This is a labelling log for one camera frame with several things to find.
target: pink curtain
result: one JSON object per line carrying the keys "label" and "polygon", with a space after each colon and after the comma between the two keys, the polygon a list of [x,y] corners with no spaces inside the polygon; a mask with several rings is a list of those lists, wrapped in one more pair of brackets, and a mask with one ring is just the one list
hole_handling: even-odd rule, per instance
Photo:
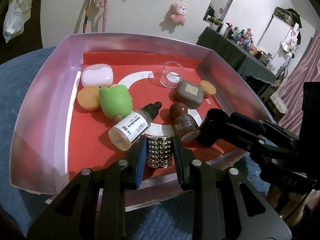
{"label": "pink curtain", "polygon": [[280,120],[279,125],[299,134],[302,121],[303,83],[320,81],[320,31],[315,36],[292,74],[278,94],[288,108],[288,113]]}
{"label": "pink curtain", "polygon": [[220,18],[220,19],[221,19],[222,21],[224,20],[225,16],[227,15],[227,12],[228,12],[228,10],[229,10],[232,2],[233,2],[233,0],[228,0],[228,1],[227,1],[227,4],[226,4],[226,6],[224,7],[223,12],[222,12],[222,14],[221,14],[221,18]]}

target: red tray bottom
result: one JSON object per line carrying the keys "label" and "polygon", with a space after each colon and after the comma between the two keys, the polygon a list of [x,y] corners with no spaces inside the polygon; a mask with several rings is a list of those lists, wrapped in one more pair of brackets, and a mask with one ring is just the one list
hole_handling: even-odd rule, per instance
{"label": "red tray bottom", "polygon": [[[169,118],[169,107],[173,102],[176,102],[173,90],[163,87],[159,81],[163,70],[163,63],[166,61],[176,61],[182,64],[186,68],[183,79],[195,84],[200,83],[201,79],[195,70],[199,64],[198,60],[169,55],[85,52],[83,68],[97,63],[109,64],[113,69],[114,84],[117,84],[122,78],[131,73],[152,71],[155,78],[137,81],[130,87],[129,93],[133,98],[133,109],[141,109],[149,103],[160,101],[162,102],[162,108],[153,122],[172,124]],[[210,98],[209,102],[204,99],[204,102],[197,108],[197,111],[203,119],[211,108],[221,109],[215,98]],[[87,112],[81,108],[77,100],[75,101],[68,152],[70,180],[83,168],[91,168],[94,171],[101,170],[125,157],[126,152],[119,150],[109,139],[108,130],[114,124],[114,121],[108,119],[101,109]],[[222,153],[229,152],[235,148],[235,146],[223,140],[217,141],[213,147],[203,147],[196,140],[185,143],[184,146],[193,150],[195,157],[201,161],[214,159]],[[146,167],[144,177],[150,178],[174,172],[174,166],[157,170]]]}

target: plastic bag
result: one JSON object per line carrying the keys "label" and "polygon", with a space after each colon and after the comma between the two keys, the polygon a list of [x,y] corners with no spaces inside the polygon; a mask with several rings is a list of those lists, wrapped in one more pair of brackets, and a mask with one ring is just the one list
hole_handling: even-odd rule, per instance
{"label": "plastic bag", "polygon": [[5,42],[23,33],[23,25],[30,19],[31,3],[32,0],[9,0],[3,25]]}

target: black dropper cap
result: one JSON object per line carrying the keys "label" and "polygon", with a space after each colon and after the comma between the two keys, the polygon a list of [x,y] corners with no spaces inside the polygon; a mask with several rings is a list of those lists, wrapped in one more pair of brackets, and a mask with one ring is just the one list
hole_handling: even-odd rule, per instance
{"label": "black dropper cap", "polygon": [[159,114],[159,109],[162,107],[161,102],[155,102],[154,104],[148,104],[141,110],[144,110],[148,112],[152,116],[152,120],[156,118],[156,116]]}

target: clear plastic cup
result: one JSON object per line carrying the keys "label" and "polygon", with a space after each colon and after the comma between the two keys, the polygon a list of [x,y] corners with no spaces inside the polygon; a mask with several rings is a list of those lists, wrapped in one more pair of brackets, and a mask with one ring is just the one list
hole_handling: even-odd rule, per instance
{"label": "clear plastic cup", "polygon": [[185,73],[182,65],[174,61],[168,61],[163,65],[160,82],[167,88],[176,88]]}

